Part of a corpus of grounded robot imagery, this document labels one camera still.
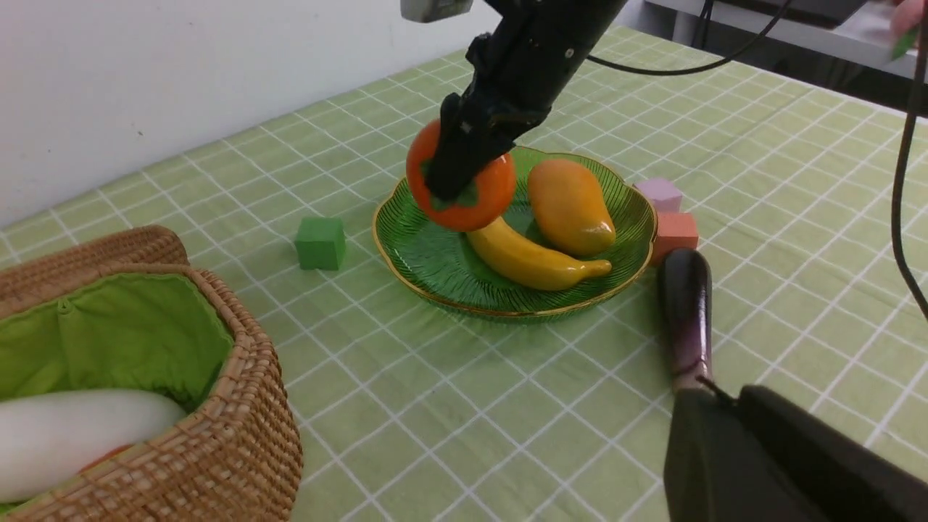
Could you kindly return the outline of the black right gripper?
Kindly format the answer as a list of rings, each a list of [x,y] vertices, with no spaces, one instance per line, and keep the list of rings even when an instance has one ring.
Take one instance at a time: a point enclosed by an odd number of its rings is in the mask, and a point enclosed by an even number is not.
[[[473,79],[441,105],[426,185],[453,202],[515,139],[540,126],[624,1],[489,1],[501,16],[466,52]]]

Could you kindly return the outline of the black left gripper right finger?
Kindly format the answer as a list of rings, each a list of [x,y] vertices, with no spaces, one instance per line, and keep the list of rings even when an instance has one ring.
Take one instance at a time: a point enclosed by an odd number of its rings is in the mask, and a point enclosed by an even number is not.
[[[829,521],[924,521],[927,489],[904,469],[765,386],[743,386],[739,419]]]

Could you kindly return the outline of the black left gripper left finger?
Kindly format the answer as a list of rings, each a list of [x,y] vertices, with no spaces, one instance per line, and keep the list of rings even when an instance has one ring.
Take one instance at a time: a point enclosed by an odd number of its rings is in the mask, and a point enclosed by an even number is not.
[[[715,394],[676,394],[664,459],[673,521],[825,521]]]

